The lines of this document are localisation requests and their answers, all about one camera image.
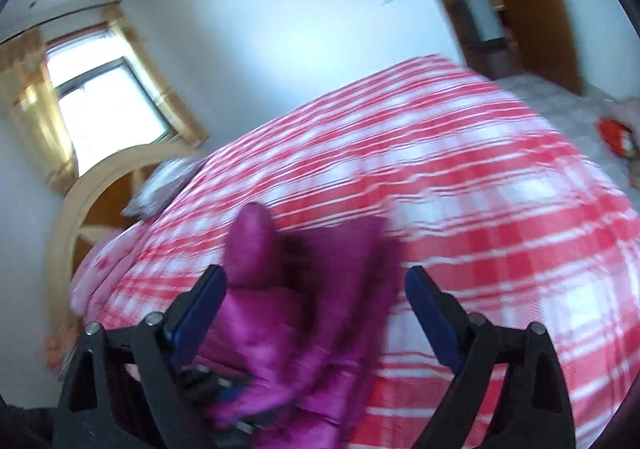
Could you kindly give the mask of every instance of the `window pane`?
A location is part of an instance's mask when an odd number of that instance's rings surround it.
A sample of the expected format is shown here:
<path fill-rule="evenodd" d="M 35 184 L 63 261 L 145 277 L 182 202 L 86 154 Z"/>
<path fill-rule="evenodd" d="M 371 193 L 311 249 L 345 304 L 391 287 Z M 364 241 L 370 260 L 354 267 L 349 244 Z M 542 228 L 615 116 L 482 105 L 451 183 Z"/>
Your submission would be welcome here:
<path fill-rule="evenodd" d="M 119 67 L 60 99 L 60 109 L 84 174 L 113 153 L 148 144 L 167 132 L 129 71 Z"/>
<path fill-rule="evenodd" d="M 47 67 L 53 86 L 124 55 L 120 41 L 111 34 L 98 34 L 47 54 Z"/>

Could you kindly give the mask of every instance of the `window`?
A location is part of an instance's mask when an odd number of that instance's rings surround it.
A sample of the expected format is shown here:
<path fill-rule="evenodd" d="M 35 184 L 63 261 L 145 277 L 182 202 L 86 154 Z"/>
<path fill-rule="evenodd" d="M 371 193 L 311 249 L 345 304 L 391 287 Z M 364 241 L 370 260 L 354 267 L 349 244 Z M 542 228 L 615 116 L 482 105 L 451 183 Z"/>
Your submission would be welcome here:
<path fill-rule="evenodd" d="M 81 176 L 119 150 L 175 135 L 109 32 L 51 49 L 47 67 Z"/>

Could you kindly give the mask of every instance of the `blue gripper pad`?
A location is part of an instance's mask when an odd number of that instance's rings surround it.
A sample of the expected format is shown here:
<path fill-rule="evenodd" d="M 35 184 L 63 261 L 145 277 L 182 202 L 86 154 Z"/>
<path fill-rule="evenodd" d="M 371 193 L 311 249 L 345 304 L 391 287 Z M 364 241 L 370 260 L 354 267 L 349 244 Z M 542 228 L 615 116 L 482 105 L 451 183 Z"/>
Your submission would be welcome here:
<path fill-rule="evenodd" d="M 465 361 L 460 336 L 466 330 L 466 313 L 452 295 L 440 291 L 422 267 L 407 271 L 404 291 L 438 362 L 456 374 Z"/>
<path fill-rule="evenodd" d="M 190 291 L 180 294 L 169 307 L 164 334 L 173 346 L 170 364 L 174 370 L 193 362 L 225 294 L 225 271 L 212 265 Z"/>

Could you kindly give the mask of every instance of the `curtain rod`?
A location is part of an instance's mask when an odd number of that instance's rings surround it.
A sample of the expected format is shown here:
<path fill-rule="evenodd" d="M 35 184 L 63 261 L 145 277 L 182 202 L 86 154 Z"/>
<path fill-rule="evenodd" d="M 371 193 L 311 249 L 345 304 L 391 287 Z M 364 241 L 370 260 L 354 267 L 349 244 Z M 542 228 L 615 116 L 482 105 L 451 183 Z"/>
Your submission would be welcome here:
<path fill-rule="evenodd" d="M 48 20 L 45 20 L 43 22 L 36 23 L 35 25 L 31 25 L 30 27 L 25 28 L 24 30 L 21 30 L 17 34 L 9 36 L 4 41 L 0 41 L 0 45 L 4 45 L 7 41 L 9 41 L 9 40 L 11 40 L 13 38 L 17 38 L 18 36 L 23 35 L 27 30 L 31 30 L 35 26 L 41 26 L 41 25 L 45 25 L 46 23 L 55 22 L 56 20 L 59 20 L 60 18 L 65 18 L 66 16 L 71 16 L 72 14 L 77 14 L 78 12 L 84 12 L 85 10 L 99 9 L 100 7 L 105 7 L 107 5 L 119 4 L 121 1 L 122 0 L 114 0 L 112 2 L 108 2 L 108 3 L 105 3 L 105 4 L 95 4 L 95 5 L 91 5 L 89 7 L 84 7 L 82 9 L 72 10 L 71 12 L 65 12 L 64 14 L 60 14 L 59 16 L 55 16 L 54 18 L 49 18 Z"/>

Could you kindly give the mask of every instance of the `red and white plaid fabric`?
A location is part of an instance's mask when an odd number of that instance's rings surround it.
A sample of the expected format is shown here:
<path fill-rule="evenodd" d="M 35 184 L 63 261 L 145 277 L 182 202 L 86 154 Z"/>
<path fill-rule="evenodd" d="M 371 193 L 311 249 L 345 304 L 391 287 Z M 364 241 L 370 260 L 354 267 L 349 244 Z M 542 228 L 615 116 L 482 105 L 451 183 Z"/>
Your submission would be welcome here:
<path fill-rule="evenodd" d="M 403 62 L 213 153 L 151 225 L 98 320 L 121 327 L 166 309 L 220 262 L 225 232 L 249 201 L 268 205 L 281 229 L 387 216 L 402 236 L 403 267 L 425 267 L 467 311 L 504 326 L 543 322 L 579 447 L 638 372 L 638 215 L 545 119 L 448 60 Z M 404 295 L 386 339 L 354 448 L 410 447 L 451 379 Z M 467 445 L 481 441 L 503 374 Z"/>

